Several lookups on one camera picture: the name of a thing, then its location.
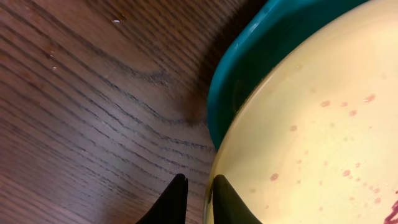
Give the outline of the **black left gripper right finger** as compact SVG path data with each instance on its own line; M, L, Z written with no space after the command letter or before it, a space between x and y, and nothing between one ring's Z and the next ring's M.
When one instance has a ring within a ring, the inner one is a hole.
M224 175L213 179L214 224L261 224Z

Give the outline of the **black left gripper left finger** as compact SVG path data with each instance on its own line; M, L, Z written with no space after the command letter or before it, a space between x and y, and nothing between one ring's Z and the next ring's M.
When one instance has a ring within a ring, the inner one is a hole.
M188 179L177 174L137 224L185 224Z

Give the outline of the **yellow plate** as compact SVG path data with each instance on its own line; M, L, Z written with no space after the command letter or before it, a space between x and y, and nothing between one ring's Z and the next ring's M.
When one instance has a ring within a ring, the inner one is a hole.
M259 84L216 155L261 223L397 222L397 1L311 35Z

